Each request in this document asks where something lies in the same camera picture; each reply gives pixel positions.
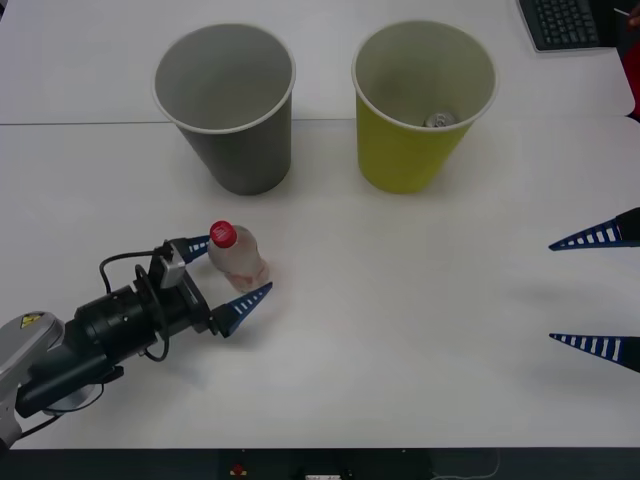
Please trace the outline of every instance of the black keyboard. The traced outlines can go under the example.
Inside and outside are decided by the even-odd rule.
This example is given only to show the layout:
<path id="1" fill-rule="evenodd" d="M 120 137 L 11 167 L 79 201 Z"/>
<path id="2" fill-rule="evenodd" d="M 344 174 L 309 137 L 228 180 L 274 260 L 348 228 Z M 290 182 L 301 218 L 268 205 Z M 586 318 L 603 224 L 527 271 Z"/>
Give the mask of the black keyboard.
<path id="1" fill-rule="evenodd" d="M 593 8 L 606 0 L 518 1 L 537 50 L 615 46 L 613 7 Z"/>

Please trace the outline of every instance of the yellow paper cup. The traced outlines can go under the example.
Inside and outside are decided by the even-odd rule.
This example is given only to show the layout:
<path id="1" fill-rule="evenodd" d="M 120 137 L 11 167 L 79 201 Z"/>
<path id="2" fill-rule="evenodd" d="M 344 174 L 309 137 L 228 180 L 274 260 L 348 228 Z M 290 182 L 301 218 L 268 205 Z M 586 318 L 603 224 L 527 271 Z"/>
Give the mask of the yellow paper cup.
<path id="1" fill-rule="evenodd" d="M 487 50 L 462 30 L 431 21 L 371 35 L 356 52 L 351 75 L 360 170 L 392 193 L 422 190 L 498 88 Z"/>

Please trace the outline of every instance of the yellow warning sticker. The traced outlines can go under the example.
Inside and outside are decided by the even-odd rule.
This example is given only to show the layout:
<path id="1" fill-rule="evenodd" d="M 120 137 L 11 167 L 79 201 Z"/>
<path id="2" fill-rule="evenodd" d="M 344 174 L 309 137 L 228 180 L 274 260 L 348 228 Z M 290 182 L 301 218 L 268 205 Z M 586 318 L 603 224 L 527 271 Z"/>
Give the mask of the yellow warning sticker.
<path id="1" fill-rule="evenodd" d="M 22 323 L 20 324 L 20 328 L 28 327 L 34 322 L 37 322 L 42 317 L 41 313 L 30 313 L 22 317 Z"/>

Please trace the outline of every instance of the table surface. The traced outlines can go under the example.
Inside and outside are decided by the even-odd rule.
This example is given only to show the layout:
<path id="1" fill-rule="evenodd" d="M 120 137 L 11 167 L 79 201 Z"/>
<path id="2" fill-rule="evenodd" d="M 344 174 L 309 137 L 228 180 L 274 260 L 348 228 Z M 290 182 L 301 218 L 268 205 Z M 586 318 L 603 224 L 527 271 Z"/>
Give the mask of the table surface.
<path id="1" fill-rule="evenodd" d="M 634 251 L 547 249 L 640 204 L 639 128 L 483 119 L 396 196 L 360 175 L 353 121 L 296 121 L 289 175 L 237 197 L 169 124 L 0 127 L 6 319 L 69 319 L 102 295 L 100 260 L 219 218 L 255 234 L 275 285 L 232 338 L 126 361 L 18 448 L 640 446 L 638 375 L 547 337 L 640 334 Z M 210 304 L 234 298 L 201 260 Z"/>
<path id="2" fill-rule="evenodd" d="M 164 121 L 151 97 L 156 62 L 182 34 L 229 21 L 268 28 L 292 49 L 295 118 L 353 118 L 358 44 L 415 18 L 487 46 L 501 77 L 494 121 L 633 110 L 614 49 L 537 54 L 515 0 L 17 0 L 0 23 L 0 124 Z"/>

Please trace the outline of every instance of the black cable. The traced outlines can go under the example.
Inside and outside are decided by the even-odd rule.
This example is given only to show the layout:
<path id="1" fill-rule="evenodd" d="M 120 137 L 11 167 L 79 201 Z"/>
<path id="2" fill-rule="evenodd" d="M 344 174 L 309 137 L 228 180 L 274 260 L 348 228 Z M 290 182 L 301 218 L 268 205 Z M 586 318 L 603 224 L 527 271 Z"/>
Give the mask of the black cable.
<path id="1" fill-rule="evenodd" d="M 58 415 L 56 417 L 52 417 L 49 420 L 47 420 L 46 422 L 42 422 L 40 425 L 36 425 L 35 427 L 27 430 L 26 432 L 22 432 L 22 435 L 20 435 L 20 439 L 22 440 L 23 438 L 27 438 L 29 435 L 33 435 L 34 433 L 38 433 L 43 428 L 46 428 L 49 425 L 51 425 L 53 422 L 58 421 L 61 416 L 62 415 Z"/>
<path id="2" fill-rule="evenodd" d="M 153 285 L 151 285 L 151 281 L 149 280 L 149 276 L 147 272 L 144 271 L 141 265 L 136 265 L 136 278 L 138 280 L 142 280 L 145 286 L 147 287 L 147 291 L 151 295 L 151 299 L 153 300 L 153 305 L 155 306 L 158 317 L 160 318 L 160 324 L 162 325 L 162 339 L 164 340 L 164 346 L 162 348 L 162 354 L 159 357 L 156 357 L 148 349 L 145 348 L 144 355 L 154 362 L 162 362 L 167 355 L 169 355 L 169 324 L 167 323 L 167 319 L 164 316 L 164 310 L 162 309 L 162 305 L 158 301 L 158 297 L 156 292 L 153 291 Z"/>
<path id="3" fill-rule="evenodd" d="M 44 428 L 47 428 L 52 423 L 57 422 L 60 419 L 60 417 L 62 417 L 65 413 L 78 412 L 80 410 L 84 410 L 87 407 L 90 407 L 91 405 L 96 403 L 98 401 L 98 399 L 103 394 L 104 394 L 104 383 L 101 383 L 100 384 L 100 393 L 96 396 L 96 398 L 91 400 L 86 405 L 82 405 L 81 407 L 78 407 L 78 408 L 72 408 L 70 410 L 56 410 L 56 409 L 53 409 L 53 408 L 45 408 L 45 410 L 47 412 L 55 413 L 56 416 L 55 417 L 51 417 L 49 420 L 47 420 L 45 422 L 42 422 L 40 425 L 36 425 L 35 427 L 27 430 L 26 432 L 23 432 L 22 435 L 20 435 L 20 439 L 22 440 L 23 438 L 27 438 L 29 435 L 33 435 L 34 433 L 38 433 L 40 430 L 42 430 Z"/>
<path id="4" fill-rule="evenodd" d="M 45 408 L 45 410 L 47 412 L 52 412 L 52 413 L 72 413 L 72 412 L 79 412 L 80 410 L 84 410 L 87 407 L 90 407 L 91 405 L 93 405 L 94 403 L 96 403 L 100 397 L 104 394 L 104 383 L 100 384 L 100 393 L 93 399 L 91 400 L 89 403 L 87 403 L 86 405 L 82 405 L 78 408 L 72 408 L 69 410 L 57 410 L 54 408 Z"/>
<path id="5" fill-rule="evenodd" d="M 104 282 L 104 287 L 107 290 L 107 293 L 111 293 L 111 284 L 109 283 L 107 274 L 104 272 L 104 267 L 106 267 L 111 262 L 115 262 L 116 260 L 122 260 L 123 258 L 152 257 L 154 253 L 155 252 L 153 250 L 146 250 L 142 252 L 120 253 L 118 255 L 114 255 L 113 257 L 105 258 L 100 263 L 99 270 L 100 270 L 100 276 L 102 277 L 102 281 Z"/>

